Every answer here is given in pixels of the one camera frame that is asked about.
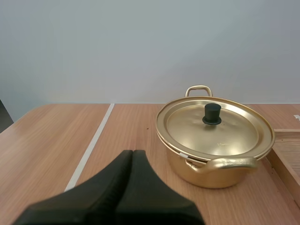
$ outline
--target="black knob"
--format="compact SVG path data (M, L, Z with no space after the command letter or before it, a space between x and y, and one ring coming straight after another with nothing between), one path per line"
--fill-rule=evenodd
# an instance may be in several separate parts
M221 106L216 103L208 103L205 105L205 116L202 121L205 124L217 125L221 123L220 118Z

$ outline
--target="gold pot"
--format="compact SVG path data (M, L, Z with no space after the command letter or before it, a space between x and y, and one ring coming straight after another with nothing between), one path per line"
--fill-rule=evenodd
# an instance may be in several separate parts
M190 97L204 89L206 96ZM254 110L213 97L202 85L166 104L157 115L157 134L169 149L168 161L184 180L205 188L225 188L255 171L271 150L275 133Z

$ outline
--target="wood grain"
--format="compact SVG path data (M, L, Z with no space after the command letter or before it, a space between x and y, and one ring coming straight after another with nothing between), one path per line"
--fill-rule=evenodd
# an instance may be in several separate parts
M158 176L194 201L208 225L295 225L299 208L266 159L240 184L205 189L180 179L166 159L166 147L155 130L162 105L116 105L77 184L106 167L122 150L145 150Z
M276 141L267 158L300 205L300 129L275 129L275 133Z
M0 134L0 224L64 191L109 105L45 105Z
M274 129L300 129L300 104L248 104L265 117Z

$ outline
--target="black rubber pad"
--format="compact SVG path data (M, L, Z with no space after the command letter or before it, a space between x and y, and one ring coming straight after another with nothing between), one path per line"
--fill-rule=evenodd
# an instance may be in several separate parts
M114 210L130 176L131 150L83 184L29 206L14 225L113 224Z
M133 153L126 191L116 209L118 225L203 225L196 205L171 190L153 171L145 151Z

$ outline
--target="white label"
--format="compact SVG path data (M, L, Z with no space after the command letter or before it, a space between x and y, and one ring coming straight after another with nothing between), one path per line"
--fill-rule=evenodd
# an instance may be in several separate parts
M183 154L183 153L179 153L180 156L184 157L184 158L188 158L187 155Z

